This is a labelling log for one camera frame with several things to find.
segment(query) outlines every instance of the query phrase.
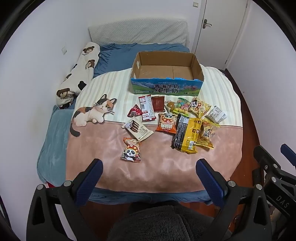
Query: wall outlet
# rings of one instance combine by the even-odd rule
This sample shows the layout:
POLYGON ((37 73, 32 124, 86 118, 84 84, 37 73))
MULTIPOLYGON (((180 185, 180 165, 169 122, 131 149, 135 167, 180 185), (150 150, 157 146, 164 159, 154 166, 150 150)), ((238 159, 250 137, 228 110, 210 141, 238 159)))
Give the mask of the wall outlet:
POLYGON ((65 55, 65 53, 67 52, 66 47, 63 47, 63 48, 62 48, 62 52, 63 52, 63 55, 65 55))

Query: snack package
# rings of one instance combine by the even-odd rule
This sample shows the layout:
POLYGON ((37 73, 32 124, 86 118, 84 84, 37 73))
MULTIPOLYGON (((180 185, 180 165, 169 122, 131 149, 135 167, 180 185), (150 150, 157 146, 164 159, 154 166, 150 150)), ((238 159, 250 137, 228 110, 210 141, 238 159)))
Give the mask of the snack package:
POLYGON ((226 119, 227 115, 215 105, 206 117, 213 123, 219 124, 221 121, 226 119))
POLYGON ((155 120, 156 116, 152 106, 151 95, 139 97, 139 102, 142 111, 142 122, 155 120))
POLYGON ((121 155, 121 159, 132 162, 140 162, 140 143, 133 138, 124 137, 126 148, 121 155))
POLYGON ((171 100, 167 100, 165 102, 165 108, 168 112, 173 112, 173 110, 175 109, 175 104, 173 101, 171 100))
POLYGON ((190 103, 189 110, 196 114, 200 119, 209 111, 210 108, 211 105, 204 103, 203 101, 198 99, 197 96, 195 96, 190 103))
POLYGON ((186 99, 183 98, 178 98, 177 103, 175 104, 175 109, 173 110, 174 113, 176 114, 181 114, 184 116, 189 116, 188 115, 188 109, 190 106, 190 102, 186 99))
POLYGON ((141 115, 142 112, 137 104, 134 105, 133 108, 130 109, 128 113, 128 117, 134 117, 134 116, 139 116, 141 115))
POLYGON ((136 117, 125 123, 122 128, 127 129, 138 141, 142 141, 153 134, 153 131, 147 129, 136 117))
POLYGON ((156 131, 165 131, 169 133, 176 134, 176 115, 171 114, 158 114, 159 122, 156 131))
POLYGON ((165 96, 164 95, 158 95, 158 96, 152 96, 152 106, 155 113, 158 112, 165 112, 165 96))
POLYGON ((199 118, 188 118, 178 115, 177 134, 173 137, 172 148, 188 154, 197 153, 196 142, 202 121, 199 118))
POLYGON ((205 117, 202 121, 202 128, 200 131, 200 135, 198 136, 196 145, 214 149, 213 143, 211 142, 210 138, 217 127, 220 127, 220 125, 211 122, 205 117))

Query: white wall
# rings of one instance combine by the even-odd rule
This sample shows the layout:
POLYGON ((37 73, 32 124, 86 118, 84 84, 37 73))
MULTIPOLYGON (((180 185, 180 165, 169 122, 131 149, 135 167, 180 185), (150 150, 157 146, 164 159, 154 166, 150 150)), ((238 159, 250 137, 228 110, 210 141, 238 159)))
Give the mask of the white wall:
POLYGON ((21 240, 25 240, 33 193, 41 183, 36 162, 56 89, 90 41, 82 4, 45 1, 25 19, 0 55, 0 194, 21 240))
POLYGON ((188 48, 191 51, 201 0, 195 2, 199 3, 198 8, 192 6, 193 0, 84 0, 84 6, 89 26, 144 17, 185 19, 189 32, 188 48))
POLYGON ((227 68, 251 111, 260 144, 295 174, 280 153, 286 143, 296 152, 296 52, 278 25, 257 4, 250 12, 227 68))

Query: door handle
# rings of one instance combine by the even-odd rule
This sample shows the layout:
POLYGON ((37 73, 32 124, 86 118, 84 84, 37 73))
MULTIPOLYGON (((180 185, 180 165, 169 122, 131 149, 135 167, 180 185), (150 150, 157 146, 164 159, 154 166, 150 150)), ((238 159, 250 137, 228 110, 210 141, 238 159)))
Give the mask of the door handle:
POLYGON ((202 25, 202 28, 206 28, 206 27, 210 27, 210 26, 212 26, 210 23, 207 23, 207 19, 205 19, 204 20, 204 23, 203 23, 203 25, 202 25))

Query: red snack package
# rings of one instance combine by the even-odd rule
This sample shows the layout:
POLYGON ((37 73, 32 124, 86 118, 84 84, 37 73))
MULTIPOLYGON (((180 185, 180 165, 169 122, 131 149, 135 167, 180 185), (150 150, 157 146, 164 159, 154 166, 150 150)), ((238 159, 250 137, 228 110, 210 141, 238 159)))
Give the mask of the red snack package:
POLYGON ((154 112, 165 112, 165 96, 152 96, 152 106, 154 112))
POLYGON ((128 113, 128 117, 139 116, 141 114, 142 114, 142 112, 141 112, 139 106, 137 104, 135 104, 135 106, 130 109, 130 111, 128 113))
POLYGON ((159 122, 156 131, 165 131, 176 134, 176 115, 171 114, 158 114, 159 122))
POLYGON ((152 106, 151 95, 139 97, 139 102, 142 111, 142 122, 155 120, 156 116, 152 106))

